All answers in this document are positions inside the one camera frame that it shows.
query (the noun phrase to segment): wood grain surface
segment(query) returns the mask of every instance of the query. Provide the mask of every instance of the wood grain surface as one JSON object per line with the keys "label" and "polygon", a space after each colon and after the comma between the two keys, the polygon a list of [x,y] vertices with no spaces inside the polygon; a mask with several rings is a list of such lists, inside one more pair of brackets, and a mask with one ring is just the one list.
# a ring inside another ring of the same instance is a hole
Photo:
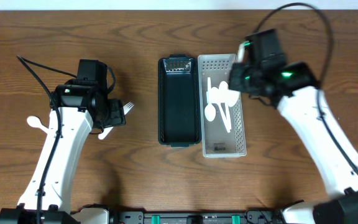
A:
{"label": "wood grain surface", "polygon": [[[245,210],[295,200],[327,199],[308,152],[272,108],[243,96],[247,155],[205,159],[202,145],[174,149],[157,141],[157,61],[170,54],[235,53],[267,11],[16,11],[0,12],[0,209],[14,208],[37,164],[48,124],[48,97],[17,61],[21,55],[76,73],[81,58],[114,69],[111,98],[131,101],[127,124],[85,142],[73,186],[73,210],[91,203],[113,208]],[[335,51],[326,82],[331,109],[358,150],[358,11],[328,11]],[[276,27],[291,62],[318,75],[326,37],[311,11],[285,11]],[[35,68],[52,90],[69,77]]]}

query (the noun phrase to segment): white fork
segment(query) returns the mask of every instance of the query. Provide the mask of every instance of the white fork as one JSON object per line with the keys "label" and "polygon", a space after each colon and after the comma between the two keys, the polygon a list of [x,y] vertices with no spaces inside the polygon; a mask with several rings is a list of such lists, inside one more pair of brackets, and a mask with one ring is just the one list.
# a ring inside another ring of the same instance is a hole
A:
{"label": "white fork", "polygon": [[[133,107],[135,106],[135,104],[129,102],[127,103],[123,108],[124,108],[124,115],[126,115]],[[98,138],[100,140],[103,140],[109,133],[110,131],[112,130],[113,127],[110,127],[110,128],[105,128],[103,133],[99,134],[98,135]]]}

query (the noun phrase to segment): green light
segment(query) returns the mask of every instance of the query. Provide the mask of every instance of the green light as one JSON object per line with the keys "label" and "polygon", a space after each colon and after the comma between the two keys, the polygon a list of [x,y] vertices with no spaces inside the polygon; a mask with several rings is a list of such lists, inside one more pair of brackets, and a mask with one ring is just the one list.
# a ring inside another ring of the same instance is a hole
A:
{"label": "green light", "polygon": [[290,78],[292,74],[293,74],[292,72],[282,72],[282,73],[281,73],[281,75],[282,75],[284,78]]}

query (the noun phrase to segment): green tape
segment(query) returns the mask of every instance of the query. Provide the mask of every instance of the green tape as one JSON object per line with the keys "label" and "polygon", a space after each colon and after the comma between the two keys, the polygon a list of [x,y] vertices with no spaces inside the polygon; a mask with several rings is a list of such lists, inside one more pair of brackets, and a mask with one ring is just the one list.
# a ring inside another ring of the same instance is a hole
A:
{"label": "green tape", "polygon": [[231,217],[231,220],[233,222],[233,224],[241,224],[241,219],[239,215],[233,215]]}
{"label": "green tape", "polygon": [[160,224],[160,216],[159,215],[152,215],[152,224]]}

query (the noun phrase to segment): black tray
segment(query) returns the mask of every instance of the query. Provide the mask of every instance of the black tray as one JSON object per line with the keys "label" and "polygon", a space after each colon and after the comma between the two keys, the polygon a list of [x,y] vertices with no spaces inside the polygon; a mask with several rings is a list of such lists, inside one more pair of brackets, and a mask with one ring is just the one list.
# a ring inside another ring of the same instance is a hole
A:
{"label": "black tray", "polygon": [[171,55],[158,61],[158,141],[188,147],[201,141],[197,59]]}

